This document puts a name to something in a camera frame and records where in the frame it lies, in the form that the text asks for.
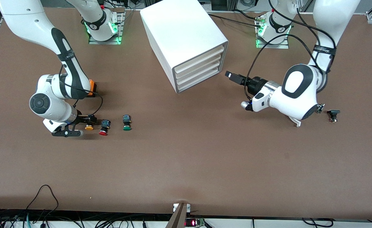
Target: brown table surface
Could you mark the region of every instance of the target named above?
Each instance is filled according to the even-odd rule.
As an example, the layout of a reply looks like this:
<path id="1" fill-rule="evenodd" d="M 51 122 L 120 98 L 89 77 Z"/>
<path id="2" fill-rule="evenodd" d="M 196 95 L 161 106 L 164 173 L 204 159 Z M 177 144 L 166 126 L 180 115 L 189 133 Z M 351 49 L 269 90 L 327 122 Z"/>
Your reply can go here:
<path id="1" fill-rule="evenodd" d="M 353 16 L 318 95 L 337 123 L 314 114 L 296 128 L 268 108 L 244 111 L 242 86 L 226 70 L 246 74 L 257 54 L 252 27 L 215 18 L 229 40 L 223 72 L 175 94 L 155 57 L 140 13 L 126 21 L 121 45 L 88 45 L 75 9 L 46 9 L 64 32 L 105 102 L 109 136 L 52 137 L 28 100 L 39 77 L 58 73 L 50 50 L 0 28 L 0 208 L 22 209 L 49 184 L 61 210 L 170 213 L 188 202 L 202 215 L 372 219 L 372 24 Z M 223 16 L 248 22 L 242 15 Z M 312 16 L 305 15 L 313 24 Z M 310 48 L 315 38 L 295 26 Z M 281 83 L 307 63 L 296 40 L 267 49 L 252 76 Z M 79 101 L 91 112 L 99 98 Z M 130 114 L 133 130 L 122 130 Z M 44 189 L 32 209 L 53 208 Z"/>

